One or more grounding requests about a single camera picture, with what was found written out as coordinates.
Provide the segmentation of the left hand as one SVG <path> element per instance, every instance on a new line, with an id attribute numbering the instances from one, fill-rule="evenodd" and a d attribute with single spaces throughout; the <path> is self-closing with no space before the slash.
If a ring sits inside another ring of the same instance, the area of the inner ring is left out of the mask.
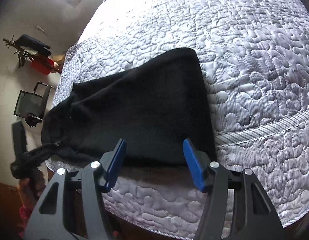
<path id="1" fill-rule="evenodd" d="M 33 209 L 46 187 L 42 171 L 35 169 L 30 178 L 20 179 L 17 190 L 23 206 Z"/>

